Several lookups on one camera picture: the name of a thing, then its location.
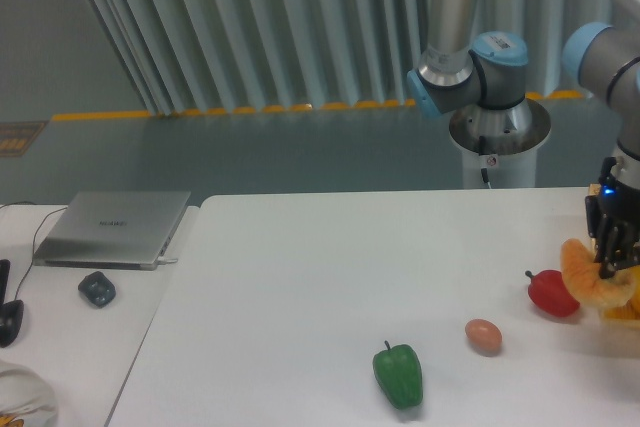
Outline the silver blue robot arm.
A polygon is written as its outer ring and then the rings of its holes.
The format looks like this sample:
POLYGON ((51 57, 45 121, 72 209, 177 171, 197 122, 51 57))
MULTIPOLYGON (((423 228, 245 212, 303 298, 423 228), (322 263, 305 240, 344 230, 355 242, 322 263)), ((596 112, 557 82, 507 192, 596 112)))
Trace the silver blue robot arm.
MULTIPOLYGON (((467 188, 530 187, 548 112, 525 94, 528 50, 518 35, 471 32, 477 0, 431 0, 425 51, 407 75, 418 108, 449 114, 467 188)), ((639 37, 600 22, 578 28, 562 63, 621 119, 600 191, 586 198, 589 236, 603 278, 639 262, 639 37)))

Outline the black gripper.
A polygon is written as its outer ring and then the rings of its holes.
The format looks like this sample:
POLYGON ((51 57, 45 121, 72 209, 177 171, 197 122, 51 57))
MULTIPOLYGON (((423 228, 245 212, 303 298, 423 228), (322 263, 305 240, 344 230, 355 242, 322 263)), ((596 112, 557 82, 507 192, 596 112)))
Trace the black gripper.
POLYGON ((634 178, 638 167, 633 157, 606 157, 598 192, 585 197, 587 232, 596 247, 601 279, 639 264, 639 177, 634 178))

